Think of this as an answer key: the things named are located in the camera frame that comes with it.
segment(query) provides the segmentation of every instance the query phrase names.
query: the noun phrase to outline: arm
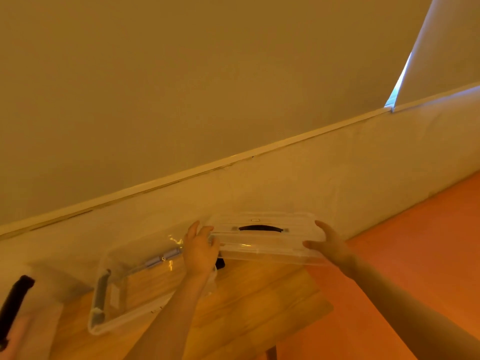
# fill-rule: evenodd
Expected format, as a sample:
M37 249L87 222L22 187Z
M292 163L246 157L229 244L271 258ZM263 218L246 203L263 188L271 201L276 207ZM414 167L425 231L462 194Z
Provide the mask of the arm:
M213 227L197 234L198 225L193 223L184 237L185 278L125 360L182 359L195 307L219 255L219 242L213 239L210 245L207 239Z
M303 245L321 252L353 279L417 359L480 359L478 339L383 277L329 225L315 223L325 232L326 241Z

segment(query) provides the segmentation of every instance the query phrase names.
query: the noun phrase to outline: wooden tabletop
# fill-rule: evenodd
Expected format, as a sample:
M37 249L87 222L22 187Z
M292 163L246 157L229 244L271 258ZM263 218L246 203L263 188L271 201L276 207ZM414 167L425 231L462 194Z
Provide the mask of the wooden tabletop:
M254 359L332 310L303 266L244 260L225 264L218 271L217 289L197 305L185 360ZM123 359L155 316L128 330L93 336L87 331L92 295L65 305L51 359Z

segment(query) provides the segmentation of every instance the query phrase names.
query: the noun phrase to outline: red floor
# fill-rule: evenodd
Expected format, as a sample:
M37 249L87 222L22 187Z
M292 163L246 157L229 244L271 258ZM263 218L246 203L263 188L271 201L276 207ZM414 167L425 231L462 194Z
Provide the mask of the red floor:
M480 173L349 240L416 298L480 338ZM309 267L333 312L277 345L279 360L415 359L355 283Z

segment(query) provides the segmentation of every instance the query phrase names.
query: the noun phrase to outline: person's right arm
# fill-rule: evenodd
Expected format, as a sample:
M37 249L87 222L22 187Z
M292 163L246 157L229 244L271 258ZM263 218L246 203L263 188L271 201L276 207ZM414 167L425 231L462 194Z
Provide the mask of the person's right arm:
M480 359L480 341L425 306L354 254L326 223L315 221L325 242L304 241L353 279L418 360Z

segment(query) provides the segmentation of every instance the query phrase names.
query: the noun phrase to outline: transparent storage bin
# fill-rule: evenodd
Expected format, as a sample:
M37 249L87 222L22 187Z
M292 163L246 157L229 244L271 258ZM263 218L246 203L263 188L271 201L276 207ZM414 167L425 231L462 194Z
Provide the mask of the transparent storage bin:
M100 335L125 329L162 310L186 274L183 235L155 233L109 251L101 260L88 330ZM203 295L215 290L213 268Z
M207 223L220 240L221 257L324 265L318 251L305 248L305 240L325 241L312 213L243 212L217 214Z

